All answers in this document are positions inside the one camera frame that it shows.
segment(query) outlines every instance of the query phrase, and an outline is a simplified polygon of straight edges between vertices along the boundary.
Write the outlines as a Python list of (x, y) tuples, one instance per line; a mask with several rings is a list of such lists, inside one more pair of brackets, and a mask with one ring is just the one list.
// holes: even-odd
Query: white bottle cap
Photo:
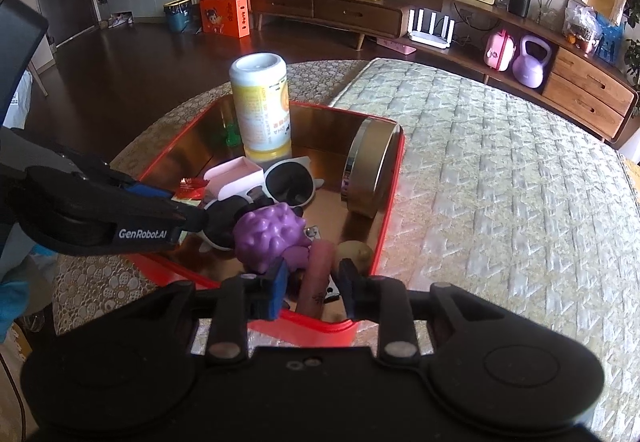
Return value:
[(229, 77), (242, 86), (269, 85), (287, 73), (287, 65), (277, 54), (258, 52), (237, 59), (229, 69)]

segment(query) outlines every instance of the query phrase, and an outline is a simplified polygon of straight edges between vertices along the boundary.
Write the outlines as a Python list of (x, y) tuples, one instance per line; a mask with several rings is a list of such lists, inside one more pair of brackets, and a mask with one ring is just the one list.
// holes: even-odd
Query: table leg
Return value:
[(47, 97), (49, 93), (47, 92), (46, 88), (42, 84), (42, 80), (40, 79), (40, 74), (36, 70), (36, 65), (33, 64), (33, 61), (29, 61), (27, 68), (29, 69), (29, 72), (31, 72), (33, 79), (36, 81), (36, 84), (40, 87), (40, 90), (42, 91), (44, 96)]
[(358, 34), (358, 43), (356, 44), (356, 50), (362, 50), (363, 42), (364, 42), (364, 34)]

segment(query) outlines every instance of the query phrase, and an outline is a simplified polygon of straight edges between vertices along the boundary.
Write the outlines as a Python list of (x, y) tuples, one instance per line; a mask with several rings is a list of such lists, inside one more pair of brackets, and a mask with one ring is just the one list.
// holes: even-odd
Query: wooden tv cabinet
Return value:
[[(511, 67), (505, 72), (489, 68), (484, 63), (483, 52), (474, 47), (452, 43), (450, 48), (441, 50), (405, 37), (411, 8), (441, 12), (453, 3), (456, 8), (483, 12), (499, 19), (496, 30), (507, 29), (518, 43), (525, 34), (535, 34), (548, 42), (553, 57), (545, 68), (543, 85), (532, 89), (520, 84), (513, 77)], [(266, 14), (355, 32), (358, 35), (356, 50), (360, 50), (366, 35), (409, 45), (472, 70), (470, 77), (476, 72), (485, 84), (532, 100), (611, 142), (618, 138), (638, 100), (618, 70), (599, 58), (581, 53), (561, 34), (476, 0), (249, 0), (249, 7), (258, 16), (258, 31)]]

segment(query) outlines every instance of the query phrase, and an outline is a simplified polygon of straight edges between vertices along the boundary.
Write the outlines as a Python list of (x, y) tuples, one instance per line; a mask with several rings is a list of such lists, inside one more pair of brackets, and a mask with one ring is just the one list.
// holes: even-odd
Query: cabinet drawer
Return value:
[(314, 18), (393, 38), (402, 35), (402, 11), (381, 5), (353, 0), (314, 0)]
[(606, 138), (616, 136), (622, 124), (622, 115), (555, 73), (549, 75), (543, 95)]
[(558, 49), (553, 72), (580, 86), (620, 115), (626, 115), (634, 99), (633, 94), (617, 80), (563, 48)]
[(266, 12), (282, 16), (314, 16), (314, 0), (250, 0), (253, 12)]

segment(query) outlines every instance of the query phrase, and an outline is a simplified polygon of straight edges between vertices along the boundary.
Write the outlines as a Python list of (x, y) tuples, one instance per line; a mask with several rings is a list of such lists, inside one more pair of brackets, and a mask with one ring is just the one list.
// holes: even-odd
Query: blue bucket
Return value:
[(164, 4), (166, 24), (171, 32), (180, 33), (190, 20), (191, 0), (175, 0)]

